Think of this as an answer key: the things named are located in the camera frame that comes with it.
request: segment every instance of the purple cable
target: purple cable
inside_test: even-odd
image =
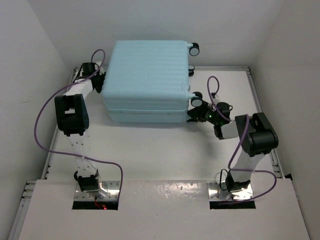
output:
[[[225,116],[221,113],[221,111],[217,108],[217,105],[216,105],[215,102],[214,102],[214,98],[212,97],[211,91],[210,91],[210,80],[211,80],[211,79],[215,79],[215,80],[216,80],[216,83],[218,84],[218,87],[217,87],[217,89],[216,89],[215,94],[219,91],[220,83],[219,83],[219,80],[218,80],[218,78],[217,78],[216,76],[210,76],[210,77],[208,78],[207,82],[206,82],[206,88],[207,88],[207,90],[208,90],[208,94],[209,94],[210,100],[211,100],[211,102],[212,102],[212,105],[214,106],[215,111],[216,111],[224,120],[226,120],[226,121],[228,121],[228,122],[231,122],[231,119],[225,117]]]
[[[54,151],[54,150],[51,150],[49,148],[46,148],[45,146],[41,145],[41,143],[39,142],[38,140],[38,136],[37,136],[37,127],[38,127],[38,123],[39,123],[39,119],[40,119],[40,116],[41,114],[43,113],[43,111],[45,110],[46,106],[48,105],[48,103],[58,94],[60,93],[61,91],[69,88],[69,87],[72,87],[74,85],[77,85],[77,84],[80,84],[80,83],[83,83],[89,79],[91,79],[94,75],[96,75],[100,69],[102,68],[103,64],[105,63],[105,60],[106,60],[106,53],[103,49],[98,49],[96,50],[93,54],[92,54],[92,57],[91,57],[91,61],[94,57],[94,55],[97,53],[97,52],[103,52],[103,59],[102,59],[102,62],[101,62],[101,65],[97,68],[97,70],[94,71],[94,73],[92,73],[90,76],[88,76],[87,78],[81,80],[81,81],[78,81],[78,82],[75,82],[75,83],[71,83],[67,86],[64,86],[62,88],[60,88],[58,91],[56,91],[54,94],[52,94],[52,96],[49,97],[49,99],[44,103],[44,105],[42,106],[42,108],[40,109],[40,112],[38,114],[38,116],[36,117],[36,120],[35,120],[35,124],[34,124],[34,129],[33,129],[33,136],[34,136],[34,139],[35,139],[35,142],[36,144],[44,151],[48,152],[48,153],[52,153],[52,154],[61,154],[61,155],[67,155],[67,156],[74,156],[74,157],[78,157],[78,158],[85,158],[87,160],[90,160],[90,161],[93,161],[93,162],[96,162],[96,163],[100,163],[100,164],[110,164],[110,165],[115,165],[117,166],[119,169],[120,169],[120,172],[121,172],[121,182],[120,182],[120,187],[119,187],[119,194],[118,194],[118,202],[119,202],[119,199],[120,199],[120,193],[121,193],[121,189],[122,189],[122,184],[123,184],[123,178],[124,178],[124,172],[123,172],[123,169],[122,167],[116,163],[116,162],[111,162],[111,161],[101,161],[101,160],[97,160],[97,159],[94,159],[94,158],[91,158],[91,157],[88,157],[88,156],[82,156],[80,154],[75,154],[75,153],[71,153],[71,152],[63,152],[63,151]]]
[[[210,76],[206,82],[206,87],[207,87],[207,90],[208,90],[208,94],[209,94],[209,97],[210,97],[210,100],[212,102],[212,105],[214,106],[215,110],[217,111],[217,113],[226,121],[229,121],[231,122],[231,119],[229,118],[226,118],[221,112],[220,110],[217,108],[217,105],[214,103],[214,98],[212,97],[211,95],[211,91],[210,91],[210,86],[209,86],[209,83],[210,83],[210,80],[211,79],[215,79],[217,84],[218,84],[218,87],[217,87],[217,90],[215,92],[215,94],[219,91],[219,88],[220,88],[220,83],[219,83],[219,80],[217,77],[215,76]],[[249,115],[246,115],[246,121],[245,121],[245,127],[244,127],[244,130],[243,130],[243,134],[240,138],[240,141],[238,143],[238,145],[236,146],[232,156],[231,156],[231,159],[228,163],[228,169],[231,171],[242,171],[242,172],[253,172],[252,169],[236,169],[236,168],[231,168],[231,164],[232,162],[234,161],[238,151],[239,151],[239,148],[241,147],[242,143],[244,142],[245,140],[245,137],[246,137],[246,134],[248,132],[248,128],[249,128],[249,123],[250,123],[250,119],[249,119]],[[276,187],[276,184],[277,184],[277,176],[271,172],[271,171],[267,171],[267,170],[256,170],[255,171],[256,173],[268,173],[268,174],[271,174],[274,178],[274,183],[272,185],[271,188],[269,188],[267,191],[257,195],[257,196],[254,196],[253,198],[250,198],[250,199],[247,199],[247,200],[240,200],[240,201],[226,201],[226,202],[222,202],[222,204],[237,204],[237,203],[243,203],[243,202],[248,202],[248,201],[252,201],[254,199],[257,199],[257,198],[260,198],[268,193],[270,193],[275,187]]]

